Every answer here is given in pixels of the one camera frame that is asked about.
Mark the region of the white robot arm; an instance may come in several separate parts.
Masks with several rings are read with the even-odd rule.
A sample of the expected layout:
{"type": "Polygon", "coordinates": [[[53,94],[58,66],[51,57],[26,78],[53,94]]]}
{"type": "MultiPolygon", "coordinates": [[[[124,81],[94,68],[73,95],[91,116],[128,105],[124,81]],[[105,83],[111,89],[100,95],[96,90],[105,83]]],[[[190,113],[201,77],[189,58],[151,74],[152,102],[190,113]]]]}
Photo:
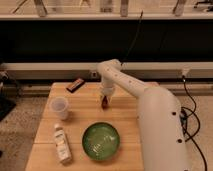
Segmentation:
{"type": "Polygon", "coordinates": [[[138,100],[144,171],[190,171],[178,98],[164,87],[123,73],[117,59],[99,63],[97,71],[102,96],[110,97],[117,84],[138,100]]]}

